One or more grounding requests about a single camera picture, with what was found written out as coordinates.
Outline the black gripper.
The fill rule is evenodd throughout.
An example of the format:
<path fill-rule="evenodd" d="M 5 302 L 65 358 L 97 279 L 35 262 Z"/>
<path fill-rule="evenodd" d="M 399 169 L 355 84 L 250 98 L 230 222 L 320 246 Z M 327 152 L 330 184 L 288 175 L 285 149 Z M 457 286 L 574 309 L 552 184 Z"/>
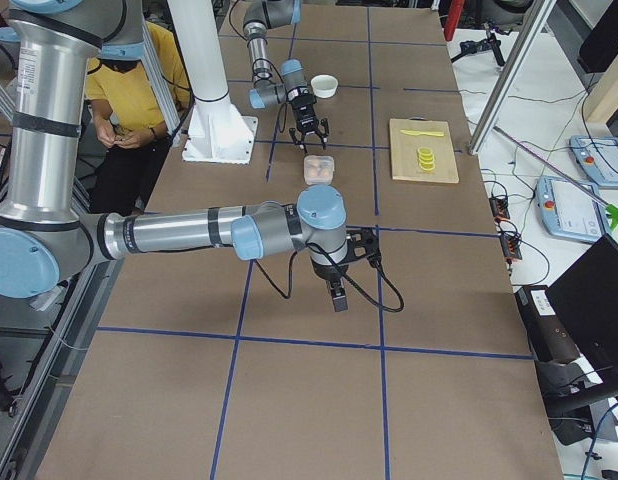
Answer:
<path fill-rule="evenodd" d="M 311 260 L 314 273 L 325 280 L 329 287 L 330 296 L 335 312 L 343 312 L 348 309 L 346 291 L 343 287 L 342 279 L 348 271 L 346 264 L 323 265 Z"/>
<path fill-rule="evenodd" d="M 292 143 L 306 153 L 306 136 L 315 133 L 322 148 L 326 149 L 330 135 L 329 122 L 327 118 L 318 120 L 314 110 L 314 94 L 307 87 L 293 88 L 287 93 L 287 101 L 292 107 L 296 123 L 296 128 L 288 130 Z"/>

